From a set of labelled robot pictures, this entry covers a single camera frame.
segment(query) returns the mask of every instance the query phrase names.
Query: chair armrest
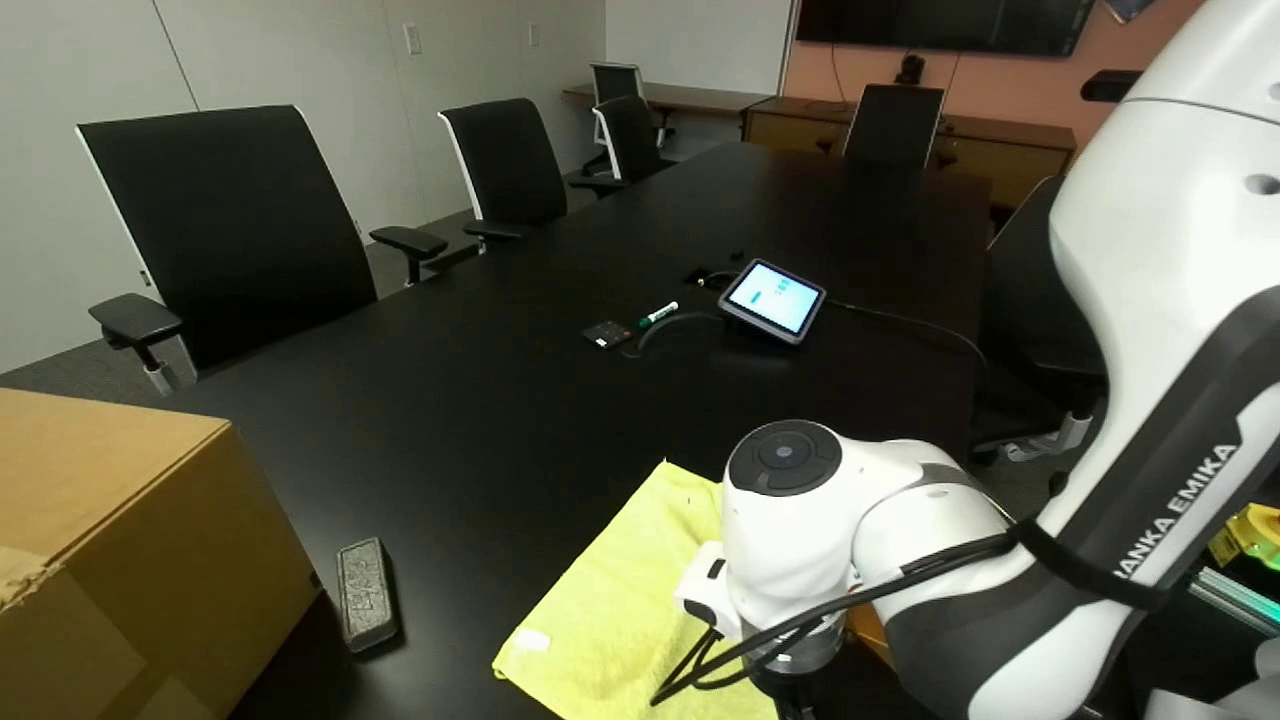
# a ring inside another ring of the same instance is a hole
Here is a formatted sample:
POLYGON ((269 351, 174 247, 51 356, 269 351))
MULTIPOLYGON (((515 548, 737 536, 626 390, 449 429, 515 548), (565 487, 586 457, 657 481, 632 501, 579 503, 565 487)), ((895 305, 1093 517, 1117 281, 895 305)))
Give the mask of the chair armrest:
POLYGON ((530 228, 528 223, 488 223, 488 221, 469 221, 463 223, 469 235, 483 235, 483 239, 519 239, 530 228))
POLYGON ((400 228, 400 223, 391 223, 391 228, 375 228, 375 233, 368 233, 368 235, 373 235, 375 245, 387 245, 387 247, 410 256, 410 260, 433 260, 433 256, 438 256, 438 253, 449 247, 449 239, 433 235, 426 228, 400 228))
POLYGON ((105 330, 113 350, 148 350, 184 330, 174 311, 137 292, 92 305, 87 317, 105 330))
POLYGON ((586 189, 596 196, 611 196, 611 194, 623 194, 626 186, 611 179, 611 175, 569 175, 569 189, 586 189))

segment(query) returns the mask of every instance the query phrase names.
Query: white wall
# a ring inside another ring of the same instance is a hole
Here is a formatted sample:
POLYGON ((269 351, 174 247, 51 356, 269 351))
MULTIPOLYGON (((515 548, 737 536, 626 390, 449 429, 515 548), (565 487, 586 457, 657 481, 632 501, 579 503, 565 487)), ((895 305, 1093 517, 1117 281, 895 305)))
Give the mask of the white wall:
POLYGON ((293 101, 359 228, 463 208, 433 115, 442 104, 530 97, 560 161, 579 164, 586 154, 560 87, 604 58, 601 0, 155 0, 155 7, 3 0, 0 374, 95 342, 84 309, 137 290, 128 235, 74 145, 79 119, 293 101), (158 22, 197 97, 184 94, 158 22))
POLYGON ((643 79, 777 94, 791 0, 606 0, 606 62, 643 79))

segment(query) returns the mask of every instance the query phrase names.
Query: remote control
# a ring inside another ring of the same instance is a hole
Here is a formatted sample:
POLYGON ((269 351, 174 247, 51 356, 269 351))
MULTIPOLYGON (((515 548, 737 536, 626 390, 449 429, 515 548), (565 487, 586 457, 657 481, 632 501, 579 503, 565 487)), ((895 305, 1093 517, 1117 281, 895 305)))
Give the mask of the remote control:
POLYGON ((400 638, 382 539, 368 536, 334 554, 339 619, 353 653, 368 653, 400 638))

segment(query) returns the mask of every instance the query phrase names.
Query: black conference table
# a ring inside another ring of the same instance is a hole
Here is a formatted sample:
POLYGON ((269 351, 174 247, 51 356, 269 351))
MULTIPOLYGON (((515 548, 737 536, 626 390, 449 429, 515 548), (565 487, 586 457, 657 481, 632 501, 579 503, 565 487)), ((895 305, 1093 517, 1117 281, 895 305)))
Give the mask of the black conference table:
POLYGON ((404 644, 348 660, 320 608, 238 715, 536 715, 488 664, 657 459, 719 476, 779 417, 956 448, 974 366, 945 333, 974 335, 982 235, 980 186, 731 145, 181 394, 238 429, 327 590, 359 536, 395 569, 404 644), (742 256, 945 333, 826 305, 772 345, 687 283, 742 256), (579 342, 670 297, 703 311, 643 350, 579 342))

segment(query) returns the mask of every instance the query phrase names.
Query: yellow cloth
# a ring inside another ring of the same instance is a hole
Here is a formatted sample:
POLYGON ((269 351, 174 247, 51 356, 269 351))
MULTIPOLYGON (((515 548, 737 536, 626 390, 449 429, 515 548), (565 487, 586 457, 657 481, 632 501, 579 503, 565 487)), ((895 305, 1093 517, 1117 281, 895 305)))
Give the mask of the yellow cloth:
POLYGON ((719 536, 719 487, 676 466, 651 470, 596 546, 503 640, 490 673, 556 715, 772 720, 772 700, 749 680, 717 694, 683 688, 647 709, 657 686, 703 631, 676 606, 676 590, 712 536, 719 536))

